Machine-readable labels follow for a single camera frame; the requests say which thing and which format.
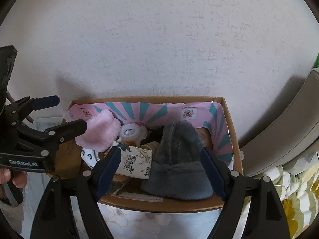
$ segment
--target clothing item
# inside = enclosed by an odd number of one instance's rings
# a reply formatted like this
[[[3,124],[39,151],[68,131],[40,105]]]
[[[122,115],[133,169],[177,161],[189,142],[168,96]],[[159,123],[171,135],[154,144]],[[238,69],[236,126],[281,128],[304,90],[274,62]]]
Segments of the clothing item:
[[[200,163],[202,147],[203,141],[192,124],[183,121],[166,126],[150,178],[141,183],[141,189],[184,200],[210,197],[213,189]]]
[[[121,163],[116,174],[139,179],[149,178],[152,162],[151,150],[131,147],[118,142],[114,142],[113,146],[119,147],[122,154]],[[90,168],[93,168],[95,164],[101,160],[98,152],[86,148],[82,149],[81,157]]]
[[[148,144],[148,143],[153,142],[153,141],[160,143],[162,140],[162,137],[163,137],[164,127],[165,126],[162,126],[158,129],[153,130],[148,138],[143,139],[141,141],[141,145],[145,145],[145,144]]]
[[[101,111],[87,120],[87,130],[75,138],[76,143],[97,152],[107,150],[119,135],[121,123],[109,110]]]
[[[159,143],[156,141],[150,142],[148,144],[142,145],[141,148],[151,150],[152,151],[152,157],[155,156],[157,149],[159,148]]]

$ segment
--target cardboard box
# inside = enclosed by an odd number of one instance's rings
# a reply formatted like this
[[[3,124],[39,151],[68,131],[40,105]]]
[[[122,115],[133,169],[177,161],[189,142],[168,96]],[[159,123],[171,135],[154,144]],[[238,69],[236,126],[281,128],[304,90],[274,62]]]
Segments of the cardboard box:
[[[145,102],[145,103],[190,103],[190,102],[209,102],[215,101],[222,105],[226,122],[229,129],[230,138],[233,145],[234,154],[234,169],[243,173],[242,164],[240,159],[240,150],[237,142],[235,129],[233,127],[232,119],[227,108],[227,104],[222,97],[197,97],[197,96],[147,96],[147,97],[113,97],[113,98],[100,98],[100,99],[80,99],[72,102],[70,107],[74,104],[91,104],[91,103],[104,103],[104,102]],[[56,155],[54,174],[60,175],[63,178],[76,177],[76,171],[82,173],[88,167],[81,161],[81,147],[72,144],[72,150],[68,150],[64,144],[61,145]],[[126,192],[133,192],[145,194],[141,191],[139,184],[140,180],[132,179],[126,186]],[[164,198],[163,202],[149,202],[134,199],[120,198],[116,196],[106,195],[102,197],[100,203],[108,204],[118,208],[145,211],[145,212],[159,212],[159,213],[189,213],[200,212],[221,208],[224,202],[213,195],[208,199],[183,201],[170,198]]]

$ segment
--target pink fuzzy slipper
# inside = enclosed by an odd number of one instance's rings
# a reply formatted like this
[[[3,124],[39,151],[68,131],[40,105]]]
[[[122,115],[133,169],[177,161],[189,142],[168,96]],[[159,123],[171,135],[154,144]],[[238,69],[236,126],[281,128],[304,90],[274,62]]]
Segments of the pink fuzzy slipper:
[[[99,115],[87,120],[87,130],[75,138],[76,143],[86,149],[104,152],[119,136],[121,123],[112,112],[103,110]]]

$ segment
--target white wall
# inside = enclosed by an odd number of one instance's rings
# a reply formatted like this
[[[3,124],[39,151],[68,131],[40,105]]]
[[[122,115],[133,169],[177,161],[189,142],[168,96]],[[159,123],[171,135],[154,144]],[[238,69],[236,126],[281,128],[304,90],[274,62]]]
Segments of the white wall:
[[[247,140],[282,112],[319,51],[303,0],[18,0],[0,45],[14,98],[223,96]]]

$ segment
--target open cardboard box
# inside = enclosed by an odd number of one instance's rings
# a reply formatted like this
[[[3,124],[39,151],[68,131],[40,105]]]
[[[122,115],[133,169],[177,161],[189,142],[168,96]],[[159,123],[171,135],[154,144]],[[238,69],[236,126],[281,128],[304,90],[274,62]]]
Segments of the open cardboard box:
[[[197,96],[148,96],[148,97],[113,97],[100,99],[79,99],[71,103],[74,104],[91,104],[104,102],[145,102],[145,103],[190,103],[190,102],[209,102],[215,101],[222,105],[226,122],[229,129],[230,138],[233,146],[234,169],[243,173],[240,159],[240,150],[237,142],[235,129],[232,123],[229,110],[224,98],[222,97],[197,97]],[[59,175],[61,178],[72,178],[79,175],[83,171],[89,169],[83,163],[80,153],[82,148],[76,145],[74,141],[66,142],[60,146],[55,159],[55,172],[49,174]],[[141,181],[132,179],[125,187],[126,192],[145,194],[141,191],[139,185]],[[118,208],[160,213],[189,213],[200,212],[221,208],[224,202],[213,195],[208,199],[184,201],[170,198],[164,198],[163,202],[148,202],[134,199],[120,198],[111,195],[105,195],[101,198],[100,203],[108,204]]]

